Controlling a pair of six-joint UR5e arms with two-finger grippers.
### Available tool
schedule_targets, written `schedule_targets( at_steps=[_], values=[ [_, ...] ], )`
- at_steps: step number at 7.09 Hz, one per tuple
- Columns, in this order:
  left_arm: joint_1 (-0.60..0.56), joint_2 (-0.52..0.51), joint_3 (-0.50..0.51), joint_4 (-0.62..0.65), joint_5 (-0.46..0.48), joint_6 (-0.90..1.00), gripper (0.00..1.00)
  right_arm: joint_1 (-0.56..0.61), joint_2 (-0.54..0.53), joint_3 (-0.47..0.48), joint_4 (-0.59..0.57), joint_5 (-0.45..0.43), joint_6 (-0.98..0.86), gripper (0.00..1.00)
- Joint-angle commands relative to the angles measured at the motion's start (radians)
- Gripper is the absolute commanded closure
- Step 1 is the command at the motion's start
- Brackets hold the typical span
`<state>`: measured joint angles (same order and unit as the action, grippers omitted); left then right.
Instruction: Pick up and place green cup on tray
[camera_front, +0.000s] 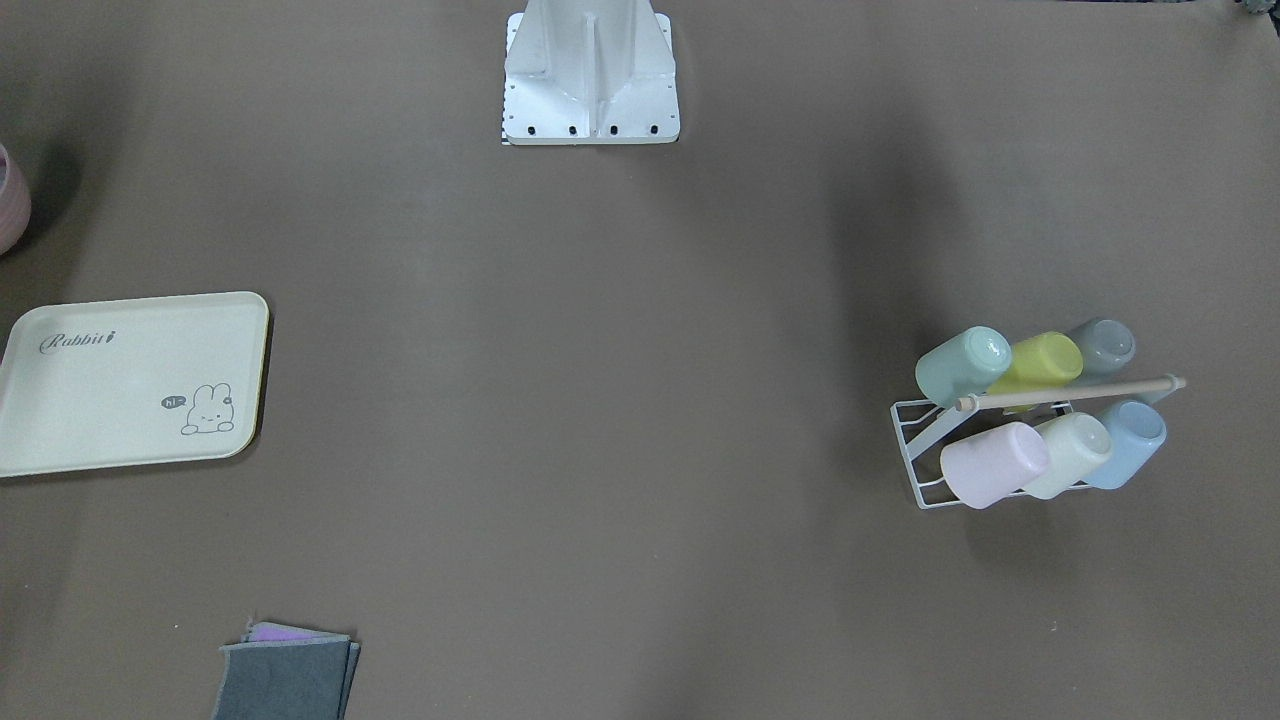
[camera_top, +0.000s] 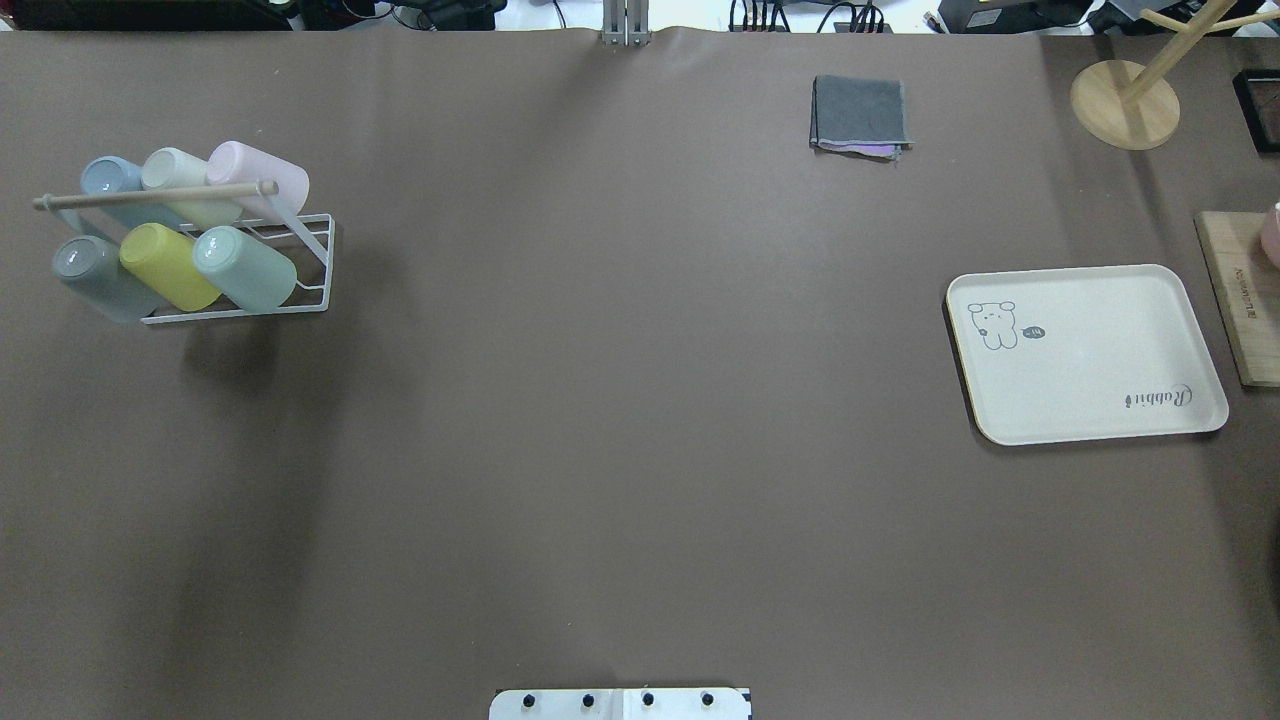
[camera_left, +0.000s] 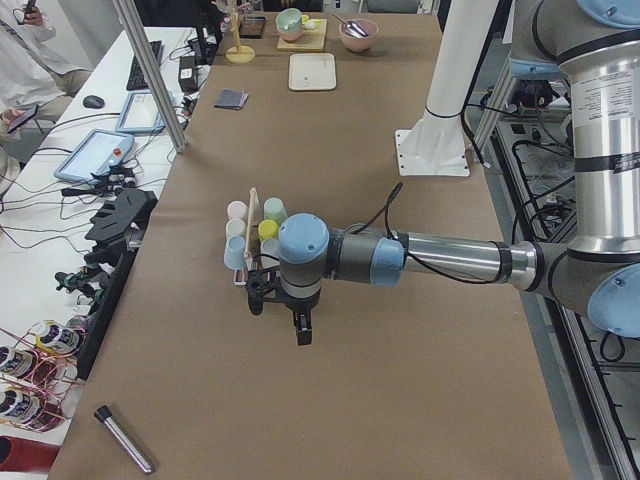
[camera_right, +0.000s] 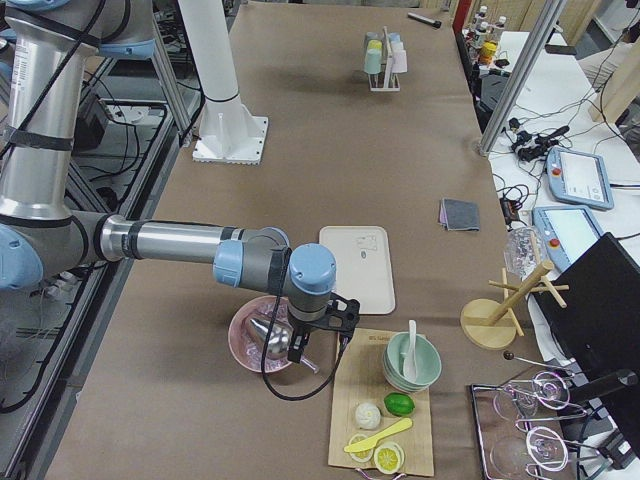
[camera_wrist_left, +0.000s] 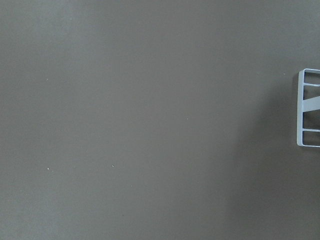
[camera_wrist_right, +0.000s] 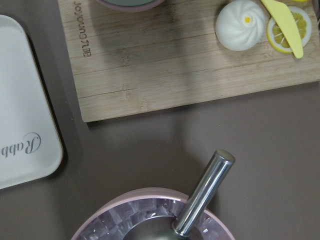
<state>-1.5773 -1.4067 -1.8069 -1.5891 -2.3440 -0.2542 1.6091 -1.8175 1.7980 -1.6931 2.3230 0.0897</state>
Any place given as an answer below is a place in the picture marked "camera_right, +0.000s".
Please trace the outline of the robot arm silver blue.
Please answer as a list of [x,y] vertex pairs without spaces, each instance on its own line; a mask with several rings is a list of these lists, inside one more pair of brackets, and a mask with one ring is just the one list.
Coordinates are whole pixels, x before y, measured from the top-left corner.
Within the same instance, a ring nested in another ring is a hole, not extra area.
[[5,18],[16,43],[1,153],[3,289],[95,260],[206,263],[222,284],[286,297],[293,325],[327,327],[338,298],[323,246],[291,248],[276,228],[129,221],[65,205],[86,60],[152,57],[150,2],[10,1]]

